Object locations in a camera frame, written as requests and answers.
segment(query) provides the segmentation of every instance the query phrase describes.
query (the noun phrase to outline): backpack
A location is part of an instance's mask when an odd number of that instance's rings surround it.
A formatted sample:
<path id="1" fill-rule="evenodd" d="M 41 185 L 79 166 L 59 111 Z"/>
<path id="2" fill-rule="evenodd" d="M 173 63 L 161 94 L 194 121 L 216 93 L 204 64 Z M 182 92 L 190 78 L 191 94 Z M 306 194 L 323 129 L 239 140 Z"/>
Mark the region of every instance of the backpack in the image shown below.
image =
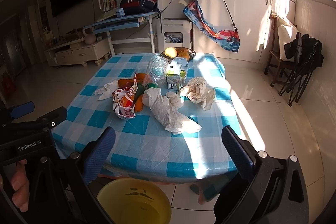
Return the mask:
<path id="1" fill-rule="evenodd" d="M 125 15 L 143 14 L 150 11 L 159 12 L 158 0 L 121 0 L 120 8 L 124 9 Z"/>

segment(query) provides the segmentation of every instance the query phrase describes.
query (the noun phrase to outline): pillow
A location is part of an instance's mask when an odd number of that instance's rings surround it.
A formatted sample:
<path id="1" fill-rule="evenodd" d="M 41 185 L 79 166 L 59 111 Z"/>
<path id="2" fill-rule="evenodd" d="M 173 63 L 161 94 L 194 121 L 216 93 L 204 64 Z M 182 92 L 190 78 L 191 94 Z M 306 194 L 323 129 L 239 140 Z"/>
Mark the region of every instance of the pillow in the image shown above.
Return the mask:
<path id="1" fill-rule="evenodd" d="M 283 61 L 294 62 L 294 57 L 292 57 L 291 59 L 286 58 L 285 45 L 292 42 L 296 38 L 298 30 L 288 20 L 286 22 L 283 22 L 283 19 L 281 19 L 279 20 L 279 23 L 280 26 L 278 27 L 278 34 L 279 34 L 280 59 Z"/>

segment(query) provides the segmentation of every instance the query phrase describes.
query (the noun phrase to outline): bolt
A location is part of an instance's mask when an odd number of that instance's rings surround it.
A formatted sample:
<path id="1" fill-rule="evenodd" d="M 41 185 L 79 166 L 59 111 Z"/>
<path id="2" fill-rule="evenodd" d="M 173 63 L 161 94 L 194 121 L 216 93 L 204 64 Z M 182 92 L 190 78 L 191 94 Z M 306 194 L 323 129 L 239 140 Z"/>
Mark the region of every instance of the bolt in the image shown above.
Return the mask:
<path id="1" fill-rule="evenodd" d="M 40 162 L 44 164 L 44 163 L 47 162 L 47 160 L 48 160 L 47 157 L 42 157 L 42 158 L 40 159 Z"/>
<path id="2" fill-rule="evenodd" d="M 267 157 L 267 153 L 265 151 L 259 151 L 258 155 L 259 155 L 259 157 L 261 157 L 263 159 Z"/>
<path id="3" fill-rule="evenodd" d="M 70 155 L 70 157 L 72 158 L 72 159 L 77 159 L 77 158 L 79 158 L 79 156 L 80 156 L 80 153 L 79 152 L 73 152 L 73 153 L 71 153 L 71 155 Z"/>
<path id="4" fill-rule="evenodd" d="M 291 155 L 291 156 L 290 156 L 290 159 L 291 159 L 291 161 L 293 161 L 293 162 L 297 162 L 297 157 L 294 156 L 294 155 Z"/>

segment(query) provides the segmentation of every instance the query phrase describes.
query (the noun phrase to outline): checkered tablecloth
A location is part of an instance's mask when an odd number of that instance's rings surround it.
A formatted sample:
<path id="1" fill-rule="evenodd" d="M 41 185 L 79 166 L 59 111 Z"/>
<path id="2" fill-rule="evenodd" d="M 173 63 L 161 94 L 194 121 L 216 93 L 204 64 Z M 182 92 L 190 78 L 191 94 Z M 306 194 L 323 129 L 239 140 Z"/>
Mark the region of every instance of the checkered tablecloth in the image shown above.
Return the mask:
<path id="1" fill-rule="evenodd" d="M 216 90 L 211 110 L 203 111 L 185 98 L 179 112 L 202 126 L 195 134 L 172 135 L 144 110 L 125 121 L 113 112 L 112 98 L 98 101 L 97 88 L 118 78 L 146 72 L 153 54 L 124 54 L 112 57 L 85 85 L 68 107 L 68 117 L 53 131 L 57 145 L 69 155 L 96 140 L 107 126 L 116 131 L 115 145 L 101 171 L 110 176 L 131 176 L 151 181 L 185 183 L 236 171 L 221 141 L 221 131 L 230 125 L 240 129 L 225 81 L 224 66 L 211 54 L 197 54 L 189 62 L 187 81 L 204 77 Z M 162 88 L 162 95 L 168 90 Z"/>

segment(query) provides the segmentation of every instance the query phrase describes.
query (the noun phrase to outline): tv stand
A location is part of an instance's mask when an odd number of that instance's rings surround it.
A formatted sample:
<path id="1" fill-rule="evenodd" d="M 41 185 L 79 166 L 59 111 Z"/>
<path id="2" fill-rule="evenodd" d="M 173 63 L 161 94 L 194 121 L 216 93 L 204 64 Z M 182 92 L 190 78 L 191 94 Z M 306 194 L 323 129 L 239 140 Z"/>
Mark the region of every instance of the tv stand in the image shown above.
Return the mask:
<path id="1" fill-rule="evenodd" d="M 109 42 L 106 39 L 87 45 L 84 38 L 57 45 L 44 51 L 49 66 L 75 65 L 86 66 L 87 61 L 95 61 L 100 66 L 101 58 L 109 58 Z"/>

